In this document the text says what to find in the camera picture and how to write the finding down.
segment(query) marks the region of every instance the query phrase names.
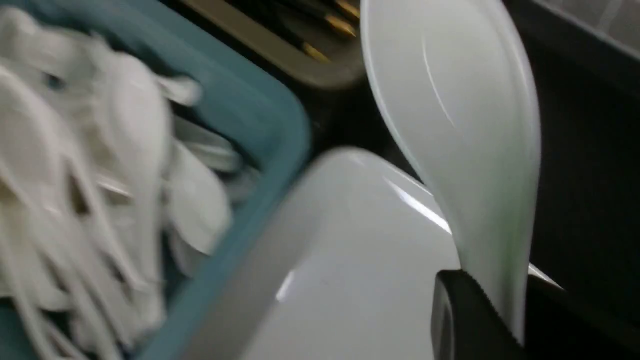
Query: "utensil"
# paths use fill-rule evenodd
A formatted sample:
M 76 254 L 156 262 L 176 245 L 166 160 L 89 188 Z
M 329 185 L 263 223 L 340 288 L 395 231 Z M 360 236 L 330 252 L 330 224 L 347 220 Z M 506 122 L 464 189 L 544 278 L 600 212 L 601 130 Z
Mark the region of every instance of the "utensil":
M 331 6 L 338 10 L 341 14 L 351 20 L 360 20 L 360 9 L 350 4 L 347 0 L 322 0 L 322 2 L 327 6 Z
M 87 51 L 87 44 L 90 41 L 86 35 L 75 31 L 60 28 L 42 28 L 29 38 L 29 46 L 24 52 L 22 61 L 26 61 L 29 66 L 17 62 L 8 63 L 12 70 L 16 70 L 22 79 L 36 90 L 47 102 L 66 115 L 68 122 L 62 126 L 70 126 L 70 131 L 75 131 L 76 126 L 83 127 L 83 135 L 89 133 L 86 130 L 90 123 L 95 122 L 93 113 L 87 107 L 91 101 L 90 83 L 86 79 L 93 77 L 95 69 L 90 62 Z M 54 74 L 60 77 L 66 84 L 64 92 L 56 92 L 48 88 L 42 79 L 45 74 Z M 146 286 L 128 253 L 124 252 L 117 233 L 113 227 L 113 221 L 106 211 L 106 199 L 102 192 L 95 185 L 94 173 L 90 161 L 84 156 L 87 146 L 81 144 L 82 136 L 69 136 L 67 144 L 67 156 L 73 159 L 72 165 L 79 176 L 79 184 L 86 195 L 90 210 L 97 214 L 102 227 L 102 235 L 106 237 L 105 243 L 109 244 L 108 252 L 111 259 L 117 265 L 119 271 L 132 288 L 140 289 Z M 91 138 L 94 144 L 101 141 L 95 136 Z M 106 155 L 106 149 L 95 150 L 97 145 L 92 147 L 94 157 L 101 158 Z
M 79 272 L 109 316 L 122 343 L 130 347 L 134 313 L 116 282 L 109 277 L 105 264 L 83 239 L 77 218 L 65 201 L 67 174 L 63 167 L 63 146 L 59 143 L 65 139 L 61 133 L 62 121 L 6 69 L 0 68 L 0 78 L 0 100 L 5 109 L 4 119 L 0 121 L 0 174 L 29 211 L 38 216 L 38 222 L 47 226 L 51 236 L 37 237 L 38 246 L 60 268 L 62 276 Z M 67 258 L 61 251 L 71 255 Z
M 186 76 L 167 78 L 156 75 L 156 80 L 164 97 L 177 104 L 193 106 L 202 98 L 202 86 L 194 79 Z
M 8 191 L 4 185 L 0 185 L 0 195 L 6 196 Z M 37 224 L 33 224 L 29 213 L 24 206 L 16 201 L 5 201 L 4 207 L 8 223 L 11 224 L 12 238 L 15 243 L 12 256 L 20 265 L 20 276 L 25 284 L 25 289 L 30 299 L 41 309 L 48 311 L 64 311 L 70 308 L 69 299 L 64 291 L 60 290 L 56 281 L 51 276 L 50 270 L 45 268 L 44 259 L 38 253 L 33 242 L 33 230 Z M 0 273 L 0 298 L 11 298 L 11 289 L 7 285 L 2 273 Z
M 2 267 L 5 281 L 8 283 L 15 299 L 15 305 L 22 317 L 25 330 L 29 334 L 35 350 L 40 358 L 45 360 L 58 360 L 54 345 L 49 341 L 43 328 L 43 316 L 35 307 L 24 288 L 22 276 L 19 273 L 19 264 L 12 256 L 13 246 L 8 233 L 4 216 L 0 216 L 0 266 Z
M 209 255 L 231 225 L 232 210 L 218 177 L 180 143 L 175 142 L 168 213 L 180 237 L 195 251 Z M 188 275 L 199 263 L 196 254 L 178 249 L 179 265 Z
M 274 7 L 272 1 L 251 1 L 249 6 L 255 7 L 258 11 L 255 12 L 259 17 L 259 21 L 268 27 L 273 33 L 278 35 L 282 40 L 288 42 L 291 46 L 305 53 L 307 56 L 323 63 L 331 62 L 320 50 L 316 49 L 310 43 L 299 37 L 293 31 L 282 22 L 280 14 Z
M 319 22 L 326 27 L 330 28 L 334 32 L 344 37 L 357 37 L 356 29 L 351 24 L 334 16 L 330 13 L 326 13 L 318 8 L 315 8 L 309 4 L 302 3 L 297 0 L 274 0 L 282 6 L 291 9 L 297 13 L 300 13 L 311 20 Z
M 365 0 L 361 9 L 387 127 L 442 208 L 463 269 L 522 342 L 540 117 L 518 32 L 500 1 Z
M 173 118 L 175 137 L 196 155 L 207 167 L 234 173 L 243 166 L 243 157 L 224 137 L 206 130 L 181 117 Z
M 225 181 L 225 189 L 229 200 L 233 204 L 240 204 L 246 201 L 255 190 L 260 180 L 260 171 L 247 166 L 236 176 Z
M 26 12 L 13 6 L 0 7 L 0 58 L 24 58 L 28 40 L 39 30 L 40 26 Z
M 1 165 L 1 172 L 6 174 L 5 164 Z M 20 217 L 24 212 L 24 205 L 4 184 L 0 184 L 0 188 L 0 267 L 3 267 L 3 273 L 14 297 L 14 303 L 22 315 L 25 328 L 34 343 L 36 351 L 42 359 L 58 359 L 58 356 L 55 355 L 57 353 L 56 348 L 49 342 L 49 340 L 53 340 L 60 350 L 71 355 L 72 358 L 78 360 L 86 359 L 53 324 L 40 314 L 40 311 L 32 303 L 32 295 L 29 294 L 28 289 L 29 281 L 25 278 L 25 274 L 19 273 L 25 269 L 20 269 L 20 263 L 15 260 L 20 258 L 20 245 L 24 244 L 25 240 L 28 241 L 19 232 L 20 225 L 24 225 L 24 223 L 21 224 L 19 221 L 15 221 L 18 220 L 15 216 L 18 215 Z M 12 221 L 7 222 L 7 217 L 11 217 Z M 69 272 L 67 275 L 74 276 L 75 274 Z M 105 357 L 105 359 L 117 359 L 117 357 Z
M 112 53 L 98 35 L 91 55 L 102 83 L 98 121 L 106 143 L 124 167 L 136 208 L 138 260 L 151 289 L 134 294 L 143 332 L 166 318 L 159 244 L 161 176 L 169 158 L 171 117 L 155 75 L 138 59 Z

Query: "white ceramic spoon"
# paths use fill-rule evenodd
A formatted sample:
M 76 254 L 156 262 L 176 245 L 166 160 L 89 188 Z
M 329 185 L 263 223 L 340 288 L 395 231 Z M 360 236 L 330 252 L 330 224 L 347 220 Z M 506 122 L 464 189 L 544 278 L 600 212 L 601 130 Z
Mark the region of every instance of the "white ceramic spoon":
M 202 98 L 202 86 L 186 76 L 167 78 L 156 75 L 164 97 L 184 106 L 193 106 Z
M 168 213 L 180 237 L 172 236 L 172 250 L 186 275 L 193 275 L 202 258 L 211 255 L 232 221 L 225 187 L 184 144 L 175 142 L 169 180 Z
M 166 318 L 162 294 L 159 242 L 162 173 L 170 155 L 171 111 L 155 75 L 138 59 L 112 53 L 96 37 L 92 56 L 102 73 L 99 126 L 107 144 L 124 166 L 136 207 L 138 259 L 149 291 L 137 292 L 142 331 L 158 328 Z
M 29 60 L 30 66 L 16 61 L 3 61 L 3 64 L 16 72 L 51 106 L 65 114 L 68 121 L 62 124 L 63 126 L 69 126 L 71 132 L 82 133 L 81 136 L 70 137 L 70 143 L 67 144 L 67 156 L 73 160 L 72 164 L 78 175 L 78 183 L 88 200 L 90 210 L 100 220 L 101 236 L 106 238 L 105 244 L 109 245 L 106 253 L 110 255 L 128 285 L 141 290 L 146 286 L 146 282 L 136 269 L 130 255 L 123 250 L 117 238 L 113 220 L 110 219 L 109 213 L 106 211 L 106 198 L 99 191 L 99 187 L 95 185 L 101 179 L 100 173 L 104 172 L 103 167 L 99 168 L 98 179 L 94 179 L 96 171 L 92 169 L 91 163 L 84 155 L 85 149 L 91 149 L 94 158 L 106 156 L 108 160 L 109 154 L 106 154 L 108 150 L 101 149 L 104 146 L 100 146 L 101 141 L 96 135 L 89 139 L 93 146 L 81 144 L 82 135 L 91 135 L 87 128 L 94 122 L 91 106 L 87 104 L 87 102 L 93 101 L 88 87 L 89 83 L 83 79 L 83 77 L 92 74 L 90 59 L 83 47 L 86 47 L 90 40 L 90 37 L 73 31 L 44 28 L 30 39 L 32 46 L 26 53 L 25 59 Z M 69 57 L 67 49 L 73 49 L 74 51 L 70 51 L 70 53 L 74 56 Z M 68 84 L 65 91 L 56 92 L 48 88 L 43 82 L 45 72 L 53 72 L 62 77 L 62 80 Z
M 360 26 L 388 128 L 442 208 L 463 269 L 523 341 L 540 117 L 509 13 L 497 0 L 365 0 Z
M 65 311 L 70 309 L 68 295 L 62 291 L 50 270 L 44 264 L 44 258 L 36 249 L 33 236 L 38 229 L 33 224 L 33 217 L 29 215 L 19 202 L 4 205 L 8 223 L 12 225 L 16 251 L 13 256 L 21 266 L 21 276 L 31 300 L 41 309 L 48 311 Z M 11 298 L 11 289 L 6 285 L 0 274 L 0 298 Z
M 238 172 L 243 158 L 230 141 L 181 117 L 173 118 L 175 137 L 184 142 L 207 167 L 221 172 Z
M 0 69 L 0 99 L 4 102 L 4 119 L 0 122 L 0 158 L 3 177 L 8 186 L 29 206 L 43 211 L 45 220 L 63 232 L 52 233 L 56 242 L 38 238 L 38 244 L 58 266 L 69 259 L 104 307 L 113 327 L 125 346 L 133 344 L 135 314 L 127 304 L 116 281 L 99 255 L 83 238 L 78 219 L 70 208 L 67 177 L 63 167 L 60 142 L 61 119 L 20 79 Z M 69 259 L 56 255 L 62 247 Z
M 60 357 L 57 355 L 55 346 L 47 338 L 43 316 L 35 307 L 27 289 L 25 289 L 23 277 L 19 270 L 20 266 L 13 256 L 15 248 L 12 243 L 16 240 L 10 238 L 11 233 L 8 230 L 8 226 L 3 214 L 0 216 L 0 266 L 2 267 L 4 278 L 13 293 L 15 305 L 37 354 L 44 360 L 59 360 Z
M 12 6 L 0 8 L 0 57 L 18 60 L 32 35 L 40 30 L 26 12 Z

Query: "spoon handle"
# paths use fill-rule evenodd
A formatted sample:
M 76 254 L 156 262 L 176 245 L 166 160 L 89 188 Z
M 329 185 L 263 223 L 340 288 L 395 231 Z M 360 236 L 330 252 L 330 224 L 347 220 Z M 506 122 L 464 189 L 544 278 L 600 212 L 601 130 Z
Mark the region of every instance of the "spoon handle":
M 78 184 L 87 197 L 88 205 L 93 213 L 97 225 L 102 231 L 101 236 L 104 237 L 104 243 L 108 244 L 109 255 L 118 266 L 127 284 L 135 290 L 144 290 L 148 284 L 144 280 L 129 253 L 124 249 L 122 241 L 120 241 L 118 232 L 114 225 L 111 213 L 106 205 L 106 198 L 98 188 L 98 181 L 95 178 L 95 172 L 91 169 L 88 159 L 86 159 L 85 149 L 81 143 L 81 137 L 74 133 L 72 126 L 61 124 L 68 133 L 66 138 L 68 151 L 67 155 L 71 159 L 71 167 L 76 173 Z
M 13 257 L 11 240 L 8 238 L 8 231 L 6 229 L 4 214 L 2 214 L 0 216 L 0 257 L 2 257 L 0 266 L 3 268 L 6 282 L 13 291 L 14 303 L 40 358 L 43 360 L 59 360 L 55 347 L 49 339 L 47 339 L 45 334 L 42 326 L 42 315 L 34 303 L 32 303 L 24 288 L 24 284 L 20 280 L 20 274 L 18 274 L 19 265 Z

